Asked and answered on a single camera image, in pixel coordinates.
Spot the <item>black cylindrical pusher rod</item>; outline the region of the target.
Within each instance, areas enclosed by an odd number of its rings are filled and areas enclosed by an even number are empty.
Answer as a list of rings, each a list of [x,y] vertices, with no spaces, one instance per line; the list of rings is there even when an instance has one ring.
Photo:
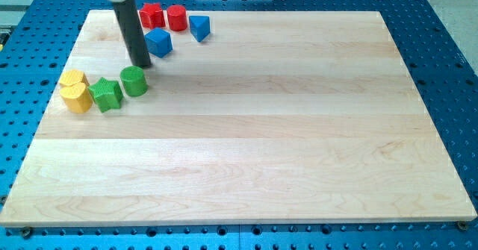
[[[131,63],[139,67],[151,66],[135,1],[114,2],[113,8]]]

